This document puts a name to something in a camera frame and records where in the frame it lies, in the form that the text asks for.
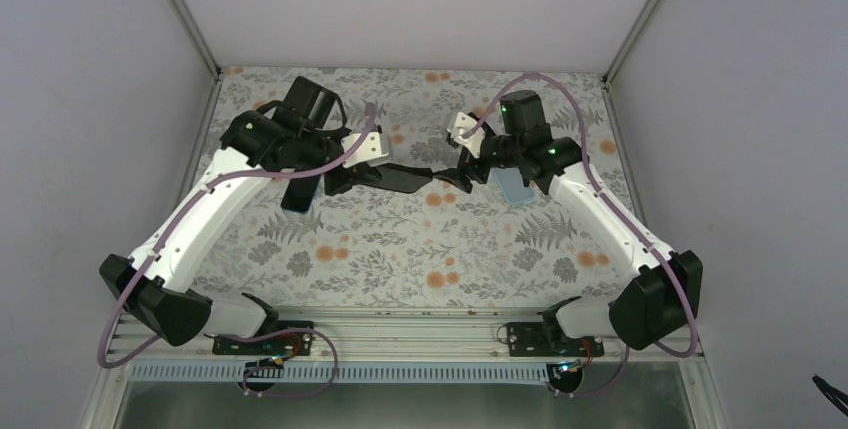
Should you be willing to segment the light blue phone case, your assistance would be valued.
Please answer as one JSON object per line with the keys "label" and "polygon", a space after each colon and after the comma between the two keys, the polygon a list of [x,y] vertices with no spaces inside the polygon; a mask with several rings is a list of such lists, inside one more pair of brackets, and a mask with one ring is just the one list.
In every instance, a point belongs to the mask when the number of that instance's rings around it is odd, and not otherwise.
{"label": "light blue phone case", "polygon": [[493,168],[491,174],[510,205],[524,205],[535,201],[535,191],[525,186],[517,168]]}

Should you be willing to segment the blue phone with black screen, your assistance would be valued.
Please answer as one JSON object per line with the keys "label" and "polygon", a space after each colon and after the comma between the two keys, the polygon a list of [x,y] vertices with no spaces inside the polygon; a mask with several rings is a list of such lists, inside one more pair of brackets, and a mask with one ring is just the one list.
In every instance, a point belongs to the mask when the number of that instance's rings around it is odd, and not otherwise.
{"label": "blue phone with black screen", "polygon": [[280,202],[281,209],[298,214],[307,213],[310,210],[321,180],[321,176],[289,179]]}

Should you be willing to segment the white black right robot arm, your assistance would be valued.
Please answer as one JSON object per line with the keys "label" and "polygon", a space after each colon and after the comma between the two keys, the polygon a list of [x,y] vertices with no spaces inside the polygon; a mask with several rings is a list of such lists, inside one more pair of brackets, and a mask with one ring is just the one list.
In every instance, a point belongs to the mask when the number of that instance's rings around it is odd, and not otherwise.
{"label": "white black right robot arm", "polygon": [[652,234],[602,182],[580,145],[556,138],[540,96],[530,90],[505,95],[497,110],[504,131],[493,133],[472,113],[447,122],[447,141],[461,148],[459,179],[468,184],[493,168],[515,168],[524,185],[564,206],[629,280],[605,298],[580,296],[559,306],[541,333],[544,348],[565,356],[580,337],[616,337],[634,350],[660,345],[691,327],[699,308],[703,263]]}

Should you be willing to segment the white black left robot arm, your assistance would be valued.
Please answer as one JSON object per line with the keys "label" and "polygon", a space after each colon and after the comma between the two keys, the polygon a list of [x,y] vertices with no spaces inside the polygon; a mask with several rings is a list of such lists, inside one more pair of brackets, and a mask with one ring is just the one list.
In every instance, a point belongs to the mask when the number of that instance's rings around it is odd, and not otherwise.
{"label": "white black left robot arm", "polygon": [[128,256],[110,255],[99,268],[118,310],[172,346],[195,336],[236,336],[255,354],[278,340],[276,314],[254,296],[205,296],[192,288],[211,248],[246,204],[271,181],[317,182],[355,154],[377,155],[378,107],[365,106],[365,125],[353,132],[325,128],[342,108],[338,95],[298,77],[284,100],[232,119],[196,185],[154,234]]}

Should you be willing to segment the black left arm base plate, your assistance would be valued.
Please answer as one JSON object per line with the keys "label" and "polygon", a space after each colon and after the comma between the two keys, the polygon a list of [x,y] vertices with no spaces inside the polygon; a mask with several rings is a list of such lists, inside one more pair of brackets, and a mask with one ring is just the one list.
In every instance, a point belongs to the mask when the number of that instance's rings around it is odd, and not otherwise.
{"label": "black left arm base plate", "polygon": [[231,338],[213,338],[212,353],[218,356],[283,357],[308,356],[311,351],[312,335],[295,333],[294,329],[313,329],[309,320],[279,320],[270,329],[260,332],[256,342],[239,342]]}

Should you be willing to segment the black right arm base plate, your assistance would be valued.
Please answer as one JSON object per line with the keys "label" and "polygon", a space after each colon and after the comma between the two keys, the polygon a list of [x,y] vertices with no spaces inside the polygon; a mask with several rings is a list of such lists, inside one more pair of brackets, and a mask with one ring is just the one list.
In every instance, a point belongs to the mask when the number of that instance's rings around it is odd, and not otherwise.
{"label": "black right arm base plate", "polygon": [[504,326],[511,357],[601,357],[603,341],[594,336],[569,338],[543,322],[510,322]]}

